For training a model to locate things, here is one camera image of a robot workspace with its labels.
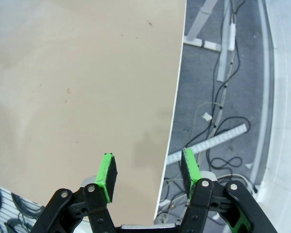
gray carpet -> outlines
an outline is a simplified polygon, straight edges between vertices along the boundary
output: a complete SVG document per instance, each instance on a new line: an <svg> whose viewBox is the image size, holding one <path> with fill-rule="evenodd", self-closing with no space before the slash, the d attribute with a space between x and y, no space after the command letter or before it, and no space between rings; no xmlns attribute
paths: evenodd
<svg viewBox="0 0 291 233"><path fill-rule="evenodd" d="M204 0L188 0L185 23L185 34L188 33L196 14L204 4ZM220 43L220 28L223 19L224 1L218 1L212 15L198 35L198 38ZM241 66L237 74L229 82L226 101L223 108L222 120L231 116L243 116L250 120L251 129L235 139L211 149L210 156L226 160L239 156L243 160L242 166L233 168L234 173L250 176L250 170L245 164L254 160L259 134L263 95L263 48L260 29L260 18L256 0L246 1L237 14L236 37L239 47ZM169 153L178 151L189 141L190 135L202 132L207 126L201 115L205 112L211 114L211 106L204 105L199 108L198 116L193 128L193 117L197 105L211 101L213 69L219 53L190 45L183 46L182 64L173 122ZM222 83L215 81L215 91ZM223 129L235 127L243 120L229 120ZM206 135L195 142L205 140ZM206 159L200 166L201 170L208 170ZM179 172L178 164L167 166L165 177L172 178ZM227 170L214 170L216 175L229 173ZM162 198L167 188L163 189ZM180 189L169 185L168 199L180 193ZM177 217L183 214L185 199L179 200L169 212L167 222L176 222ZM222 232L222 226L207 221L205 233Z"/></svg>

screw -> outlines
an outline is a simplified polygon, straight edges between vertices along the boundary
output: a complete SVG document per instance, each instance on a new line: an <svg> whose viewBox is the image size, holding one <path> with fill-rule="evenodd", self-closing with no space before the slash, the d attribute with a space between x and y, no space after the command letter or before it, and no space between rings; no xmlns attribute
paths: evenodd
<svg viewBox="0 0 291 233"><path fill-rule="evenodd" d="M232 189L232 190L236 190L236 189L237 189L237 185L236 185L236 184L234 184L234 183L233 183L233 184L231 184L231 186L230 186L230 187L231 187L231 189Z"/></svg>
<svg viewBox="0 0 291 233"><path fill-rule="evenodd" d="M97 223L98 223L98 224L102 224L102 223L103 223L103 219L102 219L102 218L99 218L99 219L97 220Z"/></svg>
<svg viewBox="0 0 291 233"><path fill-rule="evenodd" d="M193 216L192 216L192 220L193 220L193 221L197 221L197 220L198 220L198 216L197 216L197 215L193 215Z"/></svg>
<svg viewBox="0 0 291 233"><path fill-rule="evenodd" d="M95 187L92 185L87 188L87 191L89 192L93 192L94 190L95 190Z"/></svg>
<svg viewBox="0 0 291 233"><path fill-rule="evenodd" d="M203 181L202 182L202 186L207 187L208 185L209 185L209 182L208 181Z"/></svg>
<svg viewBox="0 0 291 233"><path fill-rule="evenodd" d="M67 191L62 192L61 196L62 198L66 198L68 196L68 192Z"/></svg>

bolt head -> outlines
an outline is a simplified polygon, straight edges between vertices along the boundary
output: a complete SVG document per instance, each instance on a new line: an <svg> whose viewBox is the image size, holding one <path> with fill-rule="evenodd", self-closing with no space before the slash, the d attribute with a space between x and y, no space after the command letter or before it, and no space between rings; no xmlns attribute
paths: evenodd
<svg viewBox="0 0 291 233"><path fill-rule="evenodd" d="M209 182L208 181L202 181L202 186L204 186L204 187L209 186Z"/></svg>
<svg viewBox="0 0 291 233"><path fill-rule="evenodd" d="M92 185L87 188L87 191L89 192L93 192L94 190L95 190L95 187Z"/></svg>
<svg viewBox="0 0 291 233"><path fill-rule="evenodd" d="M68 196L68 192L67 191L63 191L61 196L62 196L62 198L66 198Z"/></svg>
<svg viewBox="0 0 291 233"><path fill-rule="evenodd" d="M232 190L236 190L236 189L237 189L237 185L233 183L233 184L231 184L230 188L231 188Z"/></svg>

green gripper pad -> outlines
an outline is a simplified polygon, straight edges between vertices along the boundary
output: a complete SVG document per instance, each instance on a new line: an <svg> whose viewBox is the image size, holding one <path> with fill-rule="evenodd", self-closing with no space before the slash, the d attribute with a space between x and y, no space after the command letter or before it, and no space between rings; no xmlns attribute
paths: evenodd
<svg viewBox="0 0 291 233"><path fill-rule="evenodd" d="M193 151L191 149L182 149L181 173L188 199L191 199L197 181L202 178Z"/></svg>
<svg viewBox="0 0 291 233"><path fill-rule="evenodd" d="M115 180L117 176L116 163L112 153L104 154L95 182L103 189L107 203L112 202Z"/></svg>

beige board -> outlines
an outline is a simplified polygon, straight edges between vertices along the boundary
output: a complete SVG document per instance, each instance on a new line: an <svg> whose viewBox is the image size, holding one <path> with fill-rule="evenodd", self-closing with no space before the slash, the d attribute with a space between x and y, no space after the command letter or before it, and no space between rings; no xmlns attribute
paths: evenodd
<svg viewBox="0 0 291 233"><path fill-rule="evenodd" d="M151 225L184 0L0 0L0 186L46 205L113 152L115 225Z"/></svg>

